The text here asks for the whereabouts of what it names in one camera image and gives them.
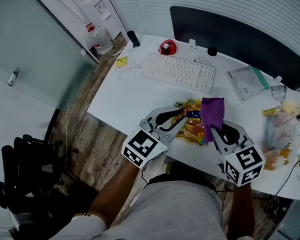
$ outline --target wooden floor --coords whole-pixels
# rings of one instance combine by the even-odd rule
[[[117,55],[112,56],[112,54],[115,54],[124,45],[126,45],[125,39],[122,35],[118,36],[114,42],[112,51],[100,59],[99,66],[83,84],[70,103],[68,110],[60,113],[50,139],[51,143],[56,140],[63,141],[63,147],[60,150],[61,153],[66,150],[78,149],[78,153],[74,154],[69,160],[70,167],[83,182],[97,190],[102,189],[123,163],[125,158],[121,155],[121,147],[126,135],[89,114],[87,109],[118,57]],[[164,173],[166,164],[165,157],[161,157],[149,164],[143,174],[144,178],[149,180],[156,175]],[[207,177],[216,185],[217,190],[224,190],[225,185],[230,189],[233,188],[233,185],[229,182],[210,175]],[[63,177],[63,179],[65,184],[61,186],[60,190],[67,193],[70,181],[67,181],[66,177]],[[144,186],[145,182],[141,179],[141,175],[139,175],[127,202],[113,224],[120,223],[134,195],[142,190]],[[223,200],[225,193],[220,192],[219,196]],[[226,225],[229,220],[232,197],[233,194],[228,192],[224,201],[223,215]],[[253,203],[255,215],[254,239],[267,239],[274,231],[275,225],[260,207],[259,200],[254,199]]]

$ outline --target small white box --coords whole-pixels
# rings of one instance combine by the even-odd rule
[[[257,145],[251,145],[224,157],[224,172],[238,186],[260,177],[265,158]]]

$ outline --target plastic bag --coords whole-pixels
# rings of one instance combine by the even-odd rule
[[[292,141],[292,133],[298,123],[296,116],[274,109],[272,113],[263,111],[262,114],[262,152],[288,148]]]

